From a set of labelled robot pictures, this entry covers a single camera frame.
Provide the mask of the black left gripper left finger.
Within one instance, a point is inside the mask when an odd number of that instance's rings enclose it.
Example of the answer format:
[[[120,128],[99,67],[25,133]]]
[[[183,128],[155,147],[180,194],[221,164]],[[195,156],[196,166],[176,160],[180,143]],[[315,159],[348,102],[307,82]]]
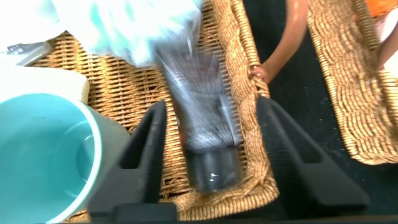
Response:
[[[175,222],[174,203],[160,203],[167,110],[152,105],[88,204],[93,222]]]

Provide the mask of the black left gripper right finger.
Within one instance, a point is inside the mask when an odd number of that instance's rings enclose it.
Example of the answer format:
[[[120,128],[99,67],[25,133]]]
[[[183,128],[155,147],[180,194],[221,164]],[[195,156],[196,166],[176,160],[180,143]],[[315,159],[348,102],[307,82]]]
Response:
[[[256,113],[290,218],[338,216],[368,207],[367,193],[276,101],[259,97]]]

